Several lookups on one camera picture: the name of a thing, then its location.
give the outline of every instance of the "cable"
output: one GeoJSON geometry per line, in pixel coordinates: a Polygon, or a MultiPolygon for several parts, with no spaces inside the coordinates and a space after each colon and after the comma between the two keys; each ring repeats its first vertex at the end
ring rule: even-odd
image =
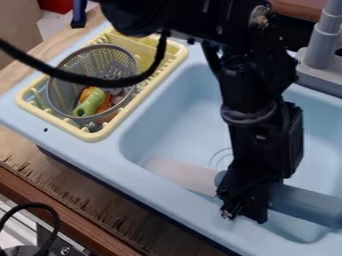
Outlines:
{"type": "Polygon", "coordinates": [[[52,246],[53,242],[57,238],[57,234],[60,230],[61,227],[61,221],[59,218],[58,213],[53,209],[51,206],[48,206],[43,203],[27,203],[27,204],[22,204],[13,207],[11,210],[9,210],[1,219],[0,219],[0,232],[3,230],[5,223],[17,212],[24,210],[24,209],[29,209],[29,208],[40,208],[44,209],[48,212],[51,213],[51,215],[54,218],[54,229],[48,238],[46,242],[43,244],[43,246],[39,249],[39,251],[34,255],[34,256],[46,256],[49,252],[50,247],[52,246]]]}
{"type": "Polygon", "coordinates": [[[0,49],[2,49],[5,53],[11,56],[14,59],[19,60],[20,62],[37,69],[51,77],[61,79],[66,82],[76,83],[80,85],[88,85],[94,86],[96,84],[97,87],[101,88],[122,88],[122,87],[129,87],[135,84],[138,84],[149,76],[151,76],[158,68],[162,60],[164,59],[165,52],[166,52],[166,45],[167,45],[167,37],[169,33],[163,31],[160,39],[159,44],[157,47],[157,53],[154,58],[154,62],[150,66],[148,70],[144,73],[132,76],[128,78],[122,78],[119,80],[105,80],[97,77],[90,77],[85,75],[79,75],[71,72],[67,72],[61,69],[54,68],[28,54],[23,52],[22,50],[16,48],[15,46],[9,44],[8,42],[4,41],[0,38],[0,49]]]}

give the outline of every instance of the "sink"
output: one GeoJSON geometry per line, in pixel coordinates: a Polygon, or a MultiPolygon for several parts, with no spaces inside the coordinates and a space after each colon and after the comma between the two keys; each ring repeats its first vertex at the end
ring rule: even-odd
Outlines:
{"type": "MultiPolygon", "coordinates": [[[[109,26],[102,24],[49,63],[56,65],[109,26]]],[[[16,95],[39,76],[36,72],[1,95],[0,108],[6,111],[0,111],[0,124],[243,256],[341,255],[339,230],[272,211],[264,225],[244,217],[230,222],[220,216],[218,198],[184,189],[149,170],[146,163],[156,156],[214,173],[232,160],[228,129],[219,113],[219,88],[200,46],[189,47],[187,60],[108,137],[91,143],[17,106],[16,95]]],[[[285,98],[303,108],[305,125],[305,157],[286,184],[342,197],[342,101],[298,85],[285,98]]]]}
{"type": "MultiPolygon", "coordinates": [[[[126,130],[120,140],[122,155],[143,168],[149,158],[157,156],[218,172],[226,169],[232,160],[230,140],[219,113],[221,98],[215,84],[205,65],[183,70],[126,130]]],[[[336,120],[342,120],[341,109],[292,90],[285,93],[285,99],[296,102],[305,113],[305,158],[286,183],[339,196],[342,122],[336,120]]],[[[221,205],[217,198],[204,198],[221,205]]],[[[276,212],[270,212],[263,226],[297,243],[315,242],[329,232],[326,227],[276,212]]]]}

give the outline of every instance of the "wire mesh strainer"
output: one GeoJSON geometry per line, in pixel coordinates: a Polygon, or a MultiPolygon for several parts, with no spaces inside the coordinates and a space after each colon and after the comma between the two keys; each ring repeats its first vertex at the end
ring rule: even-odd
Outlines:
{"type": "MultiPolygon", "coordinates": [[[[112,80],[136,75],[139,70],[134,57],[127,50],[107,44],[80,49],[64,59],[58,68],[112,80]]],[[[108,122],[132,99],[135,92],[135,86],[124,88],[125,97],[115,106],[98,114],[77,117],[72,112],[84,88],[82,85],[51,78],[47,88],[47,99],[52,109],[62,117],[70,118],[80,125],[87,125],[91,122],[108,122]]]]}

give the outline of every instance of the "yellow dish rack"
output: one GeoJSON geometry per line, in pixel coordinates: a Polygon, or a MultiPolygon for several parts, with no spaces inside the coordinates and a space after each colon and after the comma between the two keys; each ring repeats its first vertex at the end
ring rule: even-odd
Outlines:
{"type": "MultiPolygon", "coordinates": [[[[147,70],[154,61],[158,36],[145,38],[125,37],[113,28],[104,30],[98,37],[88,42],[92,44],[115,44],[128,50],[137,60],[141,72],[147,70]]],[[[187,48],[168,40],[165,58],[157,71],[144,82],[137,85],[133,99],[108,123],[102,124],[98,132],[89,132],[87,127],[80,127],[69,118],[58,116],[46,103],[46,86],[49,77],[42,75],[22,89],[16,96],[17,105],[25,111],[59,127],[69,134],[86,142],[95,142],[107,137],[120,123],[187,57],[187,48]]]]}

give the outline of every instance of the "sink basin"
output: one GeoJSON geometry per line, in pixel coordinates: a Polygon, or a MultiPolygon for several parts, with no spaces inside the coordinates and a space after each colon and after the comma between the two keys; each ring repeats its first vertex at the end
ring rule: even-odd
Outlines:
{"type": "MultiPolygon", "coordinates": [[[[95,29],[73,49],[106,26],[108,23],[95,29]]],[[[50,63],[58,63],[69,53],[50,63]]],[[[219,172],[232,160],[228,129],[219,113],[217,81],[201,48],[192,46],[189,53],[188,59],[101,141],[78,140],[18,108],[15,95],[39,73],[0,98],[0,108],[6,109],[0,112],[0,123],[108,187],[241,255],[341,255],[340,231],[271,211],[264,225],[244,217],[230,222],[221,217],[217,198],[184,189],[146,167],[146,161],[157,156],[219,172]]],[[[298,85],[291,86],[285,98],[303,108],[305,125],[305,157],[286,183],[342,197],[341,100],[298,85]]]]}
{"type": "MultiPolygon", "coordinates": [[[[225,170],[232,157],[228,129],[219,113],[221,98],[216,84],[205,65],[184,69],[124,133],[120,141],[122,155],[143,168],[149,158],[157,156],[215,168],[218,172],[225,170]],[[223,150],[226,154],[215,159],[223,150]]],[[[336,126],[336,118],[342,118],[341,110],[291,90],[285,93],[285,98],[298,103],[305,111],[305,158],[286,183],[339,196],[342,134],[336,126]]],[[[221,206],[216,198],[204,198],[221,206]]],[[[275,212],[270,213],[270,220],[264,227],[298,243],[317,241],[329,231],[275,212]]]]}

